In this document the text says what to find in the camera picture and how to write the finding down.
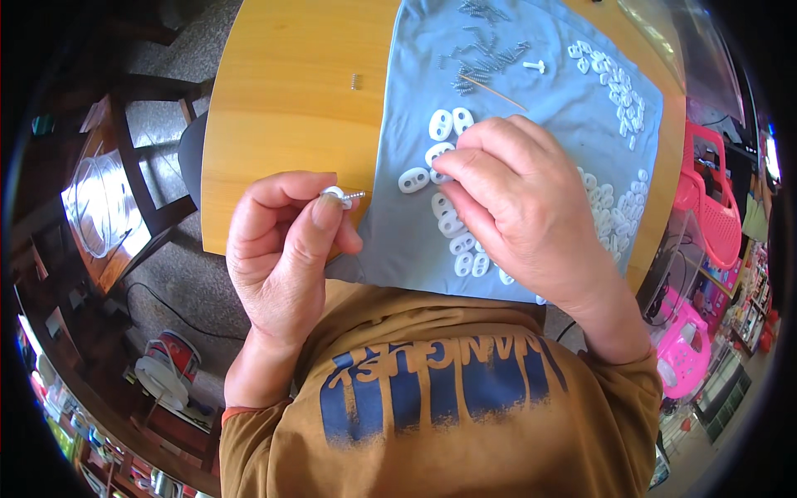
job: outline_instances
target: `small spring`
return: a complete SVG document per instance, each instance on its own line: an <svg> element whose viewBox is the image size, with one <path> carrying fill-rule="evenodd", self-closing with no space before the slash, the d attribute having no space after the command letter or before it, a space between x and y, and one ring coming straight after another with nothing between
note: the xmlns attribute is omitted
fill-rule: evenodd
<svg viewBox="0 0 797 498"><path fill-rule="evenodd" d="M352 194L346 194L341 199L344 201L347 199L359 199L365 197L365 190L361 190L359 192L354 192Z"/></svg>

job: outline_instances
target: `finger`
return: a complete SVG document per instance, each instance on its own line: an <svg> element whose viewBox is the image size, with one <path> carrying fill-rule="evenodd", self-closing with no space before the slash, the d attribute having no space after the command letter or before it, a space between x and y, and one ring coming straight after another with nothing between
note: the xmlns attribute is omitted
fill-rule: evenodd
<svg viewBox="0 0 797 498"><path fill-rule="evenodd" d="M357 254L363 250L363 239L357 234L348 212L344 212L344 219L335 235L335 245L346 254Z"/></svg>
<svg viewBox="0 0 797 498"><path fill-rule="evenodd" d="M495 218L487 209L476 202L468 192L457 182L446 182L440 185L440 190L451 201L457 216L465 223L470 233L476 237L485 248L498 247L501 243L501 232L496 228Z"/></svg>
<svg viewBox="0 0 797 498"><path fill-rule="evenodd" d="M287 206L294 200L309 201L337 183L337 173L285 171L257 180L244 193L264 207Z"/></svg>
<svg viewBox="0 0 797 498"><path fill-rule="evenodd" d="M332 194L307 204L288 230L274 274L291 279L299 291L317 284L324 278L324 265L343 217L343 203Z"/></svg>
<svg viewBox="0 0 797 498"><path fill-rule="evenodd" d="M465 130L457 141L457 150L470 148L482 149L517 174L537 172L546 154L535 139L502 118L490 118Z"/></svg>
<svg viewBox="0 0 797 498"><path fill-rule="evenodd" d="M256 241L272 229L286 214L275 210L293 206L300 210L309 200L337 181L335 173L287 171L257 180L244 192L230 221L230 242Z"/></svg>
<svg viewBox="0 0 797 498"><path fill-rule="evenodd" d="M506 119L509 123L517 126L523 133L532 137L543 149L553 152L557 148L561 148L559 141L548 130L541 127L539 124L531 121L526 116L520 114L512 114Z"/></svg>
<svg viewBox="0 0 797 498"><path fill-rule="evenodd" d="M432 163L435 171L457 180L495 217L508 207L507 193L518 177L506 164L481 149L448 151Z"/></svg>

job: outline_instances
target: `wooden table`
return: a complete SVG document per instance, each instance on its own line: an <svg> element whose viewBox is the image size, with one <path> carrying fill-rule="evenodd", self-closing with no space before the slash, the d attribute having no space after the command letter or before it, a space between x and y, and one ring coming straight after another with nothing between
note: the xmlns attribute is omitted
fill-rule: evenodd
<svg viewBox="0 0 797 498"><path fill-rule="evenodd" d="M636 292L673 205L683 155L686 98L616 0L566 0L606 34L664 96L647 208L626 278ZM223 254L244 189L278 171L337 171L370 191L382 124L387 57L399 0L244 2L219 66L202 164L204 249ZM359 91L350 89L360 75ZM366 197L355 221L362 217Z"/></svg>

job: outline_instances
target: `person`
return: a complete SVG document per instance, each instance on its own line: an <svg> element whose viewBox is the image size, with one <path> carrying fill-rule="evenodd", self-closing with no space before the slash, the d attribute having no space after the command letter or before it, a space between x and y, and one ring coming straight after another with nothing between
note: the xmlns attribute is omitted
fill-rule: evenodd
<svg viewBox="0 0 797 498"><path fill-rule="evenodd" d="M333 243L362 241L319 197L334 173L263 178L227 244L252 326L225 382L225 498L648 489L662 381L573 162L511 116L472 126L434 169L491 260L572 316L588 351L545 339L533 304L397 288L359 286L319 321Z"/></svg>

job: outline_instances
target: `hand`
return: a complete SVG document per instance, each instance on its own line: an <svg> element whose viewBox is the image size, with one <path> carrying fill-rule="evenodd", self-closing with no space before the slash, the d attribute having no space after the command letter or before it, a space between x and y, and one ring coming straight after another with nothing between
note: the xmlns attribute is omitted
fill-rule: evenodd
<svg viewBox="0 0 797 498"><path fill-rule="evenodd" d="M253 183L235 208L227 268L252 333L270 343L301 348L324 310L332 242L344 253L363 247L342 202L318 195L336 181L335 173L274 174Z"/></svg>
<svg viewBox="0 0 797 498"><path fill-rule="evenodd" d="M523 116L492 118L433 166L457 180L440 188L490 259L576 319L599 355L626 363L650 349L579 172L551 134Z"/></svg>

